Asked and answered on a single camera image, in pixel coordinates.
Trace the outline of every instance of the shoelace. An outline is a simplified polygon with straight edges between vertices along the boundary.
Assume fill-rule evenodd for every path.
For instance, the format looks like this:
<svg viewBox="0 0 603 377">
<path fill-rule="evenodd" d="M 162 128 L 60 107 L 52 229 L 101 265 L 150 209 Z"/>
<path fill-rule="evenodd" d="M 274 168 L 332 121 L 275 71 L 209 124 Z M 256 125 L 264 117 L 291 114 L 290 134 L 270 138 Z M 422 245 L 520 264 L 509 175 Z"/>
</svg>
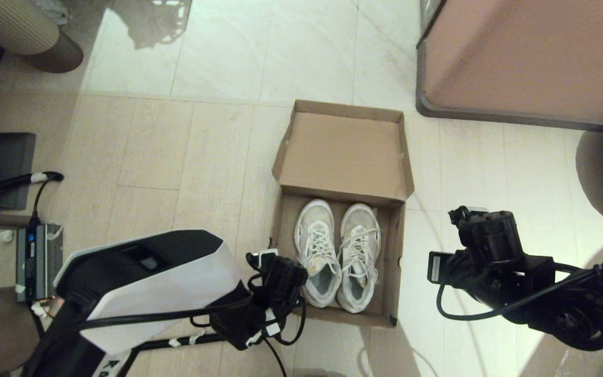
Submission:
<svg viewBox="0 0 603 377">
<path fill-rule="evenodd" d="M 349 276 L 356 279 L 363 278 L 368 275 L 369 279 L 373 279 L 378 284 L 378 270 L 376 269 L 376 261 L 369 263 L 371 260 L 371 248 L 369 247 L 369 234 L 380 231 L 379 228 L 367 229 L 358 234 L 350 236 L 341 243 L 340 250 L 343 251 L 346 245 L 349 249 L 354 249 L 354 253 L 350 253 L 347 260 L 344 260 L 344 268 L 342 271 L 347 272 Z M 357 274 L 351 272 L 350 268 L 354 265 L 359 265 L 362 268 L 362 273 Z"/>
<path fill-rule="evenodd" d="M 332 274 L 337 274 L 337 271 L 334 269 L 334 265 L 337 264 L 337 256 L 333 253 L 329 228 L 321 224 L 311 224 L 308 237 L 304 257 L 298 258 L 299 263 L 309 271 L 316 260 L 325 259 L 330 270 L 332 270 Z"/>
</svg>

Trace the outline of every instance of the shoe box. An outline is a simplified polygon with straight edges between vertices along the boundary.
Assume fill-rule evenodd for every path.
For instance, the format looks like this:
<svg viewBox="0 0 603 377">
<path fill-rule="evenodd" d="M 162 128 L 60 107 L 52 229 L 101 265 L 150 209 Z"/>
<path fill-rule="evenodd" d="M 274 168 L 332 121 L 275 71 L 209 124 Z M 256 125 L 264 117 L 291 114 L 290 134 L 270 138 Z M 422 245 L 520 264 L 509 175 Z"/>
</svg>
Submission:
<svg viewBox="0 0 603 377">
<path fill-rule="evenodd" d="M 402 112 L 295 101 L 272 169 L 282 190 L 271 247 L 282 256 L 297 259 L 296 220 L 314 198 L 322 198 L 332 207 L 335 246 L 341 244 L 341 219 L 353 203 L 366 203 L 374 209 L 383 238 L 376 261 L 379 283 L 366 310 L 351 314 L 336 302 L 325 308 L 307 305 L 309 318 L 396 326 L 405 201 L 414 191 L 408 151 Z"/>
</svg>

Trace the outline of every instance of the marble floor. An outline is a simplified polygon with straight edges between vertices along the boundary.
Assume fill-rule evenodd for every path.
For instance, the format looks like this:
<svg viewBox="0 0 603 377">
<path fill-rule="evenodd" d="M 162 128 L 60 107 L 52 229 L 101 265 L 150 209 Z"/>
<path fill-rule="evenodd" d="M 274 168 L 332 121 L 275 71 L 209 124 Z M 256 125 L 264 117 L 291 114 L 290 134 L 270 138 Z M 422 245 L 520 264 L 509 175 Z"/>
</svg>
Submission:
<svg viewBox="0 0 603 377">
<path fill-rule="evenodd" d="M 511 210 L 528 253 L 582 267 L 603 258 L 603 215 L 577 165 L 586 141 L 603 136 L 417 114 L 417 2 L 69 3 L 65 31 L 86 52 L 79 69 L 43 74 L 8 54 L 0 67 L 0 131 L 36 133 L 33 169 L 66 176 L 40 203 L 45 220 L 64 225 L 65 256 L 185 227 L 220 234 L 237 259 L 261 250 L 278 193 L 271 165 L 294 99 L 400 109 L 416 191 L 407 201 L 399 325 L 309 320 L 297 344 L 277 346 L 288 374 L 603 375 L 603 351 L 577 351 L 501 317 L 455 322 L 436 311 L 427 255 L 461 246 L 445 214 L 459 205 Z M 13 283 L 13 247 L 0 241 L 0 286 Z M 486 310 L 454 291 L 444 306 Z M 286 332 L 296 326 L 294 317 Z M 161 336 L 195 331 L 183 322 Z M 280 370 L 264 346 L 213 344 L 144 353 L 129 375 Z"/>
</svg>

